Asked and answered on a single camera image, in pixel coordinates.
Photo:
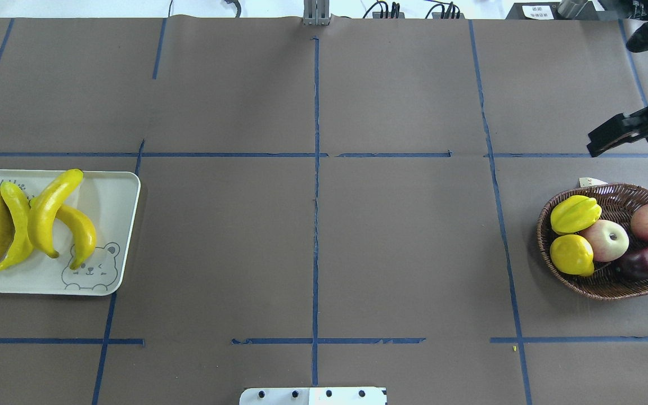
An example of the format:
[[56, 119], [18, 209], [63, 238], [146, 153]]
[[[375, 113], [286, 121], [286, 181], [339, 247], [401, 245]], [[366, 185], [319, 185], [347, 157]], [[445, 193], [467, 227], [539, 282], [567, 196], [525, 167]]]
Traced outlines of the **brown wicker basket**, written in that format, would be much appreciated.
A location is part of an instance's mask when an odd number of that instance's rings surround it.
[[630, 229], [633, 213], [648, 204], [648, 189], [628, 183], [580, 187], [553, 195], [543, 206], [537, 220], [538, 251], [548, 271], [569, 289], [595, 300], [612, 302], [612, 300], [648, 295], [648, 279], [628, 280], [615, 270], [610, 262], [595, 262], [595, 272], [589, 277], [566, 274], [556, 269], [550, 258], [550, 246], [557, 235], [551, 228], [550, 216], [557, 204], [573, 195], [596, 199], [602, 207], [601, 219], [619, 223], [627, 230]]

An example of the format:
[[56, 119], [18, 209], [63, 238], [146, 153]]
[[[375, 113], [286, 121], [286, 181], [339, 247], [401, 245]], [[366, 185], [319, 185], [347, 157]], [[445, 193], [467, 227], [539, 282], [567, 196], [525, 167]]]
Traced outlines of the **white bear tray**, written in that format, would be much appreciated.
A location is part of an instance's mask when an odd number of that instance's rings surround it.
[[[20, 186], [36, 197], [58, 171], [0, 169], [0, 183]], [[54, 223], [54, 246], [61, 254], [51, 259], [41, 251], [0, 271], [0, 293], [104, 296], [123, 282], [141, 183], [131, 172], [86, 171], [66, 204], [82, 211], [97, 231], [97, 247], [78, 270], [70, 269], [74, 239], [67, 226]]]

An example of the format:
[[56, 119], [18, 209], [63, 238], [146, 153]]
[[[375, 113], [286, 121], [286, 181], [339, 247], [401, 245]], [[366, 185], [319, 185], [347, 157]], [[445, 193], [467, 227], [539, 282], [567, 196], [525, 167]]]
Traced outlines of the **yellow lemon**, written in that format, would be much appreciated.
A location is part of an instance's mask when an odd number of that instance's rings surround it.
[[596, 271], [592, 246], [578, 234], [559, 236], [548, 253], [553, 266], [562, 273], [589, 277]]

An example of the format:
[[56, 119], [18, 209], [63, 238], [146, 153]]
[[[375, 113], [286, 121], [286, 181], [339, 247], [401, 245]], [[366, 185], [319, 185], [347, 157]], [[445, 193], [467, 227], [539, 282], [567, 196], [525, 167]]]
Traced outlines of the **yellow green apple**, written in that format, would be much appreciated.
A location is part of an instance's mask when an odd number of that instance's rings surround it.
[[625, 254], [630, 245], [627, 231], [611, 220], [599, 219], [578, 232], [592, 247], [595, 262], [611, 262]]

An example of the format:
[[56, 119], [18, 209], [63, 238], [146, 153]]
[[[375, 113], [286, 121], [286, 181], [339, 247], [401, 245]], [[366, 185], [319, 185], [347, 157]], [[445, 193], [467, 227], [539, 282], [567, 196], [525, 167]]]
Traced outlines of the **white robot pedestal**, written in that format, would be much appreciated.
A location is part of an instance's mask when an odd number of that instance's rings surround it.
[[239, 404], [388, 404], [388, 393], [374, 386], [252, 388]]

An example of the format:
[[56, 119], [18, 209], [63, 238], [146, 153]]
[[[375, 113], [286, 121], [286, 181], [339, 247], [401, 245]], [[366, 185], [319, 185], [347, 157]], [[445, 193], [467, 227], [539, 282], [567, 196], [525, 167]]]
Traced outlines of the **paper basket tag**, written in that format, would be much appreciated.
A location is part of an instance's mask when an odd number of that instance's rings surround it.
[[594, 187], [608, 185], [608, 182], [602, 181], [601, 179], [592, 178], [592, 177], [579, 177], [578, 178], [579, 187]]

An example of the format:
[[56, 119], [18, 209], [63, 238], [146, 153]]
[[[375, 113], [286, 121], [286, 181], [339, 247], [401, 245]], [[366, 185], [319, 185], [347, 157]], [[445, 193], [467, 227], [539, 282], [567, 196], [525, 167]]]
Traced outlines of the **aluminium frame post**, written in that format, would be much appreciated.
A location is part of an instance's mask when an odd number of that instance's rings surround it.
[[328, 26], [331, 23], [331, 1], [329, 0], [304, 0], [303, 25]]

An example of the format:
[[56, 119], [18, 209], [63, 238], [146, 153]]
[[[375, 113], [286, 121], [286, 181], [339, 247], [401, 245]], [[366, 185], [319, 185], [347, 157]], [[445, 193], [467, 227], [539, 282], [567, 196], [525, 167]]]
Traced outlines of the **dark purple fruit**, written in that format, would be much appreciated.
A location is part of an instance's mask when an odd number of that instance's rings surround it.
[[648, 280], [648, 247], [625, 253], [613, 261], [612, 267], [626, 280]]

